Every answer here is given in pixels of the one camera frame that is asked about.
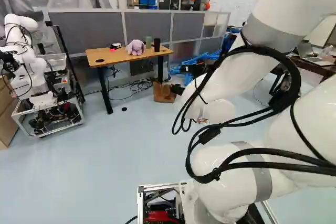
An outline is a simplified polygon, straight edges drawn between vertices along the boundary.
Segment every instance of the cubicle partition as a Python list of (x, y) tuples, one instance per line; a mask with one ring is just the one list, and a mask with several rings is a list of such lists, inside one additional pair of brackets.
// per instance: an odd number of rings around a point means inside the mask
[[(79, 65), (88, 68), (88, 64), (84, 66), (84, 59), (74, 58), (85, 56), (86, 49), (108, 47), (114, 42), (125, 45), (133, 39), (145, 41), (147, 35), (160, 38), (162, 45), (174, 51), (169, 56), (169, 65), (174, 66), (198, 54), (218, 50), (230, 18), (227, 12), (78, 8), (50, 9), (48, 15), (53, 24), (60, 27), (75, 68)], [(137, 69), (137, 65), (143, 66), (144, 62), (131, 64), (134, 66), (130, 67), (129, 63), (122, 65), (129, 75), (132, 69)], [(80, 80), (84, 93), (100, 89), (98, 82), (86, 89), (83, 82), (95, 78), (95, 73), (88, 76), (88, 72), (90, 70), (86, 69), (79, 74), (84, 76)]]

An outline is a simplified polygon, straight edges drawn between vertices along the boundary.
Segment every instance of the laptop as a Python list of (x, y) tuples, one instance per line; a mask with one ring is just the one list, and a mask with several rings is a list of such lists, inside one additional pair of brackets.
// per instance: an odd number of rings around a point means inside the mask
[(304, 61), (310, 62), (315, 65), (319, 65), (321, 67), (334, 65), (333, 63), (327, 60), (323, 60), (322, 58), (319, 58), (317, 54), (314, 54), (311, 43), (309, 42), (302, 42), (298, 44), (297, 49), (298, 49), (300, 58)]

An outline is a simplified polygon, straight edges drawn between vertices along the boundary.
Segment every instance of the table surface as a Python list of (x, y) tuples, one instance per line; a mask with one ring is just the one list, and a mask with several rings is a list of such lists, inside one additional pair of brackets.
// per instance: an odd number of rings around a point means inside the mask
[(309, 70), (311, 72), (320, 74), (320, 75), (325, 75), (325, 74), (334, 74), (336, 73), (336, 65), (332, 66), (318, 66), (313, 63), (309, 63), (307, 61), (302, 60), (299, 56), (292, 56), (290, 59), (297, 65), (299, 68), (303, 68), (306, 70)]
[(121, 47), (113, 52), (110, 51), (110, 48), (96, 48), (96, 49), (87, 49), (86, 56), (89, 61), (90, 68), (98, 68), (112, 64), (118, 64), (122, 62), (129, 62), (134, 60), (142, 60), (146, 58), (152, 58), (162, 55), (172, 54), (173, 51), (160, 46), (160, 52), (154, 52), (154, 47), (146, 48), (145, 52), (142, 55), (128, 55), (125, 50), (125, 47)]

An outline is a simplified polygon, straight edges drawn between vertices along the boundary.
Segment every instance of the gray band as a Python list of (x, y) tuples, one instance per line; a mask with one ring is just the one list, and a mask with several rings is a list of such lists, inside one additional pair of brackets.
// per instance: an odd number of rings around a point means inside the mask
[(263, 45), (279, 52), (290, 52), (305, 36), (293, 35), (270, 27), (251, 14), (242, 32), (253, 45)]
[[(254, 148), (249, 143), (239, 141), (232, 142), (232, 144), (236, 145), (239, 149), (251, 149)], [(264, 162), (264, 158), (260, 154), (256, 155), (247, 155), (245, 156), (249, 162)], [(259, 202), (262, 200), (269, 199), (272, 194), (272, 177), (267, 168), (252, 168), (254, 177), (256, 179), (257, 184), (257, 196), (255, 202)]]

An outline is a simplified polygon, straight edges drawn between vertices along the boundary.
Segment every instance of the desk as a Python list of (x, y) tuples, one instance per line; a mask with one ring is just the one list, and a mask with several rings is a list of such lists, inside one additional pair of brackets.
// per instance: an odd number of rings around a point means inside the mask
[(322, 81), (327, 80), (329, 77), (336, 73), (336, 65), (321, 67), (313, 63), (302, 60), (299, 56), (292, 56), (290, 59), (295, 63), (298, 68), (306, 69), (310, 72), (317, 73), (323, 76)]
[(101, 85), (101, 93), (104, 99), (104, 103), (106, 106), (106, 111), (108, 114), (113, 113), (113, 109), (111, 106), (110, 98), (108, 95), (108, 90), (105, 85), (105, 77), (102, 67), (118, 64), (122, 62), (129, 62), (135, 60), (143, 60), (148, 58), (157, 57), (158, 59), (158, 68), (157, 75), (159, 83), (162, 83), (163, 76), (163, 56), (172, 54), (173, 51), (165, 48), (164, 46), (160, 47), (160, 52), (154, 52), (154, 47), (149, 49), (146, 48), (145, 52), (142, 55), (128, 55), (125, 50), (125, 47), (121, 47), (115, 51), (110, 51), (110, 48), (97, 48), (97, 49), (87, 49), (86, 56), (89, 61), (90, 68), (97, 68), (99, 81)]

